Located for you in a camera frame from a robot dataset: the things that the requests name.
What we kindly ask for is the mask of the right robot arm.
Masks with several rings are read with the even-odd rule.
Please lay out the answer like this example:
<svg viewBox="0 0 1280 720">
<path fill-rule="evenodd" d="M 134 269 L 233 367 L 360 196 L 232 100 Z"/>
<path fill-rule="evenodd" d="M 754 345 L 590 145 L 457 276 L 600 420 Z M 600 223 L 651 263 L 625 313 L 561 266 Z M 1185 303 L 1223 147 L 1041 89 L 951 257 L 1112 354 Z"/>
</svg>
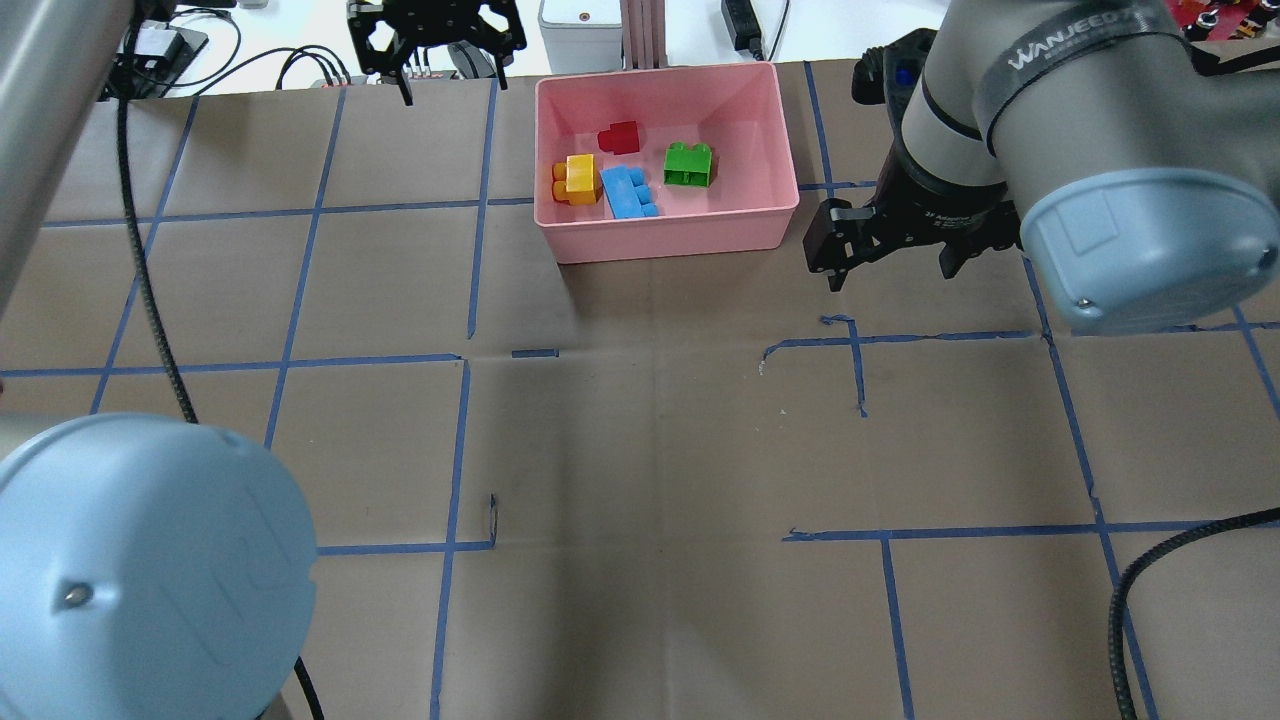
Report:
<svg viewBox="0 0 1280 720">
<path fill-rule="evenodd" d="M 850 272 L 938 245 L 952 278 L 1020 249 L 1082 334 L 1228 310 L 1277 279 L 1277 53 L 1184 40 L 1161 1 L 954 1 L 851 78 L 892 146 L 870 201 L 822 202 L 803 247 Z"/>
</svg>

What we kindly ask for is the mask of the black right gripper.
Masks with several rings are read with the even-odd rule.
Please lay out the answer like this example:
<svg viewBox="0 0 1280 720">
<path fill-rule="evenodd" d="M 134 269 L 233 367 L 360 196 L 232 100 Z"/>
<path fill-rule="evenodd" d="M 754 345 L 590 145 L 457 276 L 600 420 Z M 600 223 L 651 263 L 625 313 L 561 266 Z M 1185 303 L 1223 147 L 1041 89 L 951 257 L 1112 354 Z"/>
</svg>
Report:
<svg viewBox="0 0 1280 720">
<path fill-rule="evenodd" d="M 823 200 L 804 234 L 806 268 L 823 275 L 832 293 L 854 269 L 901 249 L 945 245 L 941 275 L 954 279 L 987 250 L 1021 246 L 1020 217 L 1004 182 L 955 184 L 923 169 L 904 150 L 884 160 L 870 205 Z"/>
</svg>

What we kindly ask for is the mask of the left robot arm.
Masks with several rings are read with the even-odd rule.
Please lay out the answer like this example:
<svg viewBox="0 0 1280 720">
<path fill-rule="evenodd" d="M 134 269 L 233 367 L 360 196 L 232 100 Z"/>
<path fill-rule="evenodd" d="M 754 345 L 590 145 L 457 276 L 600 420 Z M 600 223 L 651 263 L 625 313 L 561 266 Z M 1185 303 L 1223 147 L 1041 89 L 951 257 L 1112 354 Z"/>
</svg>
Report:
<svg viewBox="0 0 1280 720">
<path fill-rule="evenodd" d="M 279 459 L 198 420 L 148 272 L 129 159 L 141 26 L 170 1 L 3 4 L 3 299 L 13 295 L 90 106 L 116 99 L 123 217 L 180 418 L 3 416 L 3 716 L 285 719 L 288 676 L 324 715 L 301 652 L 317 557 Z"/>
</svg>

